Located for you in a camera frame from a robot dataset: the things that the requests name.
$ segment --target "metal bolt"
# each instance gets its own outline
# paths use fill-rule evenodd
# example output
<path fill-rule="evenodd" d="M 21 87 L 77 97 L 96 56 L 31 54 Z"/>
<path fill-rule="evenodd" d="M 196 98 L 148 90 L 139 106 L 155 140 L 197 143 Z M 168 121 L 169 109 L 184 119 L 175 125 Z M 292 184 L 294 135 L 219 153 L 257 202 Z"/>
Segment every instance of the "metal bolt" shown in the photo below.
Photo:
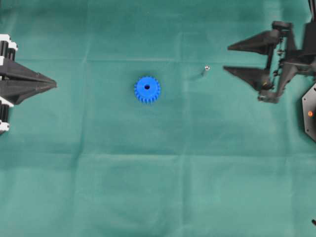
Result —
<path fill-rule="evenodd" d="M 206 73 L 207 73 L 210 69 L 211 69 L 211 67 L 210 67 L 210 66 L 208 66 L 208 65 L 206 65 L 206 66 L 204 67 L 203 72 L 202 72 L 202 76 L 205 76 L 205 75 L 206 75 Z"/>

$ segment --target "green cloth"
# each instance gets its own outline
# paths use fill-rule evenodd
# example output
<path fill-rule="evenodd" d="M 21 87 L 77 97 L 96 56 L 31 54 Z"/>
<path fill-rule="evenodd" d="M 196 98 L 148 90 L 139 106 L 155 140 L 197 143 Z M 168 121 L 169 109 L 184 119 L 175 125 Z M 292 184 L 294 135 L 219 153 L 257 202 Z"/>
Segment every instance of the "green cloth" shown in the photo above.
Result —
<path fill-rule="evenodd" d="M 227 46 L 293 22 L 306 0 L 3 0 L 16 61 L 58 88 L 0 137 L 1 237 L 314 237 L 316 144 L 296 77 L 280 103 L 223 70 Z M 205 65 L 211 70 L 200 74 Z M 157 78 L 143 105 L 135 82 Z"/>

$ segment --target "gear teeth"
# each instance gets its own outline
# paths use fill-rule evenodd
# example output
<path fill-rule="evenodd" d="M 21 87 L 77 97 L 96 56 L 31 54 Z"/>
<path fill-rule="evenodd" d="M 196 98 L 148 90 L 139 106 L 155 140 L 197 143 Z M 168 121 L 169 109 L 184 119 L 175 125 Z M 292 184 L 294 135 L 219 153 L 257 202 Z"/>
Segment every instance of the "gear teeth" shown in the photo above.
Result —
<path fill-rule="evenodd" d="M 147 90 L 149 90 L 149 88 L 143 88 L 144 85 L 149 85 L 150 87 L 150 93 L 152 93 L 152 95 L 150 95 L 150 93 L 147 92 Z M 140 78 L 139 81 L 134 84 L 134 94 L 136 96 L 136 98 L 145 104 L 152 104 L 153 102 L 155 102 L 161 93 L 161 88 L 160 88 L 160 83 L 151 76 L 146 76 L 143 78 Z"/>

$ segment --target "blue gear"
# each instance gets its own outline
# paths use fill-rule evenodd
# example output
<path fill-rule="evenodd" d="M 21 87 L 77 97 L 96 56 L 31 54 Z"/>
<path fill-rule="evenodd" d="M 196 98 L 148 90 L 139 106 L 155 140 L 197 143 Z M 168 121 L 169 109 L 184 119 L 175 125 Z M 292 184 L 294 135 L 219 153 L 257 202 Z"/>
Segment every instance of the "blue gear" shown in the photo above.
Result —
<path fill-rule="evenodd" d="M 135 96 L 142 103 L 153 103 L 160 95 L 160 84 L 154 77 L 142 77 L 135 84 Z"/>

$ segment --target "small screw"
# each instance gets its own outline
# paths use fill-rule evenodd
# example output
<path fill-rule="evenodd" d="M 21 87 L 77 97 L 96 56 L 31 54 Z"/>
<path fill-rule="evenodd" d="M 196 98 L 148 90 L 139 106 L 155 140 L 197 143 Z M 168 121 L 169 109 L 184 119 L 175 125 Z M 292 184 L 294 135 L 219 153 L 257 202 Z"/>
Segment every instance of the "small screw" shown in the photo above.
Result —
<path fill-rule="evenodd" d="M 211 69 L 210 66 L 205 66 L 205 68 L 204 68 L 204 70 L 203 70 L 203 72 L 202 72 L 202 76 L 205 76 L 206 73 L 207 73 L 210 69 Z"/>
<path fill-rule="evenodd" d="M 279 76 L 278 71 L 274 71 L 274 72 L 273 72 L 273 76 L 275 76 L 275 77 Z"/>
<path fill-rule="evenodd" d="M 284 53 L 284 50 L 280 49 L 280 50 L 277 51 L 278 56 L 281 56 L 283 53 Z"/>

